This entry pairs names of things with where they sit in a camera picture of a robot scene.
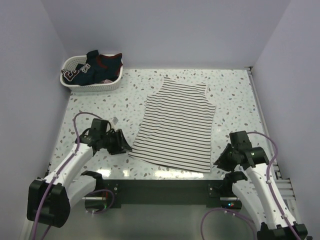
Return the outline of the black white striped tank top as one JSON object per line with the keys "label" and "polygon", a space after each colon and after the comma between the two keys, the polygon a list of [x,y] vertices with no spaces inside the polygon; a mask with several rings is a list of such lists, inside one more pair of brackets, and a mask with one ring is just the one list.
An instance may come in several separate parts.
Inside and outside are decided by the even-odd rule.
{"label": "black white striped tank top", "polygon": [[165,78],[147,96],[131,158],[190,172],[211,171],[212,125],[216,107],[206,83],[189,85]]}

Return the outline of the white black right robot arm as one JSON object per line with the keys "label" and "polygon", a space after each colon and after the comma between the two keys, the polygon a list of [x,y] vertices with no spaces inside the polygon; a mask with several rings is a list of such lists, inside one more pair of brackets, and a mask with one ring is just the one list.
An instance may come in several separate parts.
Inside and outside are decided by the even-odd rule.
{"label": "white black right robot arm", "polygon": [[218,191],[241,201],[256,227],[256,239],[307,239],[307,227],[290,212],[276,185],[271,173],[274,160],[262,147],[252,146],[246,131],[230,133],[229,138],[214,162],[227,172]]}

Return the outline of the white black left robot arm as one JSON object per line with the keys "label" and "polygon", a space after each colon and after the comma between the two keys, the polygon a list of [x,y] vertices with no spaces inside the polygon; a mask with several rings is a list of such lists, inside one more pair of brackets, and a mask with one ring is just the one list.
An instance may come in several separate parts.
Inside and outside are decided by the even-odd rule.
{"label": "white black left robot arm", "polygon": [[132,151],[123,131],[114,129],[104,119],[94,118],[89,128],[75,134],[70,153],[58,167],[29,185],[26,212],[29,221],[62,227],[72,207],[83,197],[89,194],[99,196],[106,191],[102,174],[89,170],[80,172],[85,164],[101,149],[110,155]]}

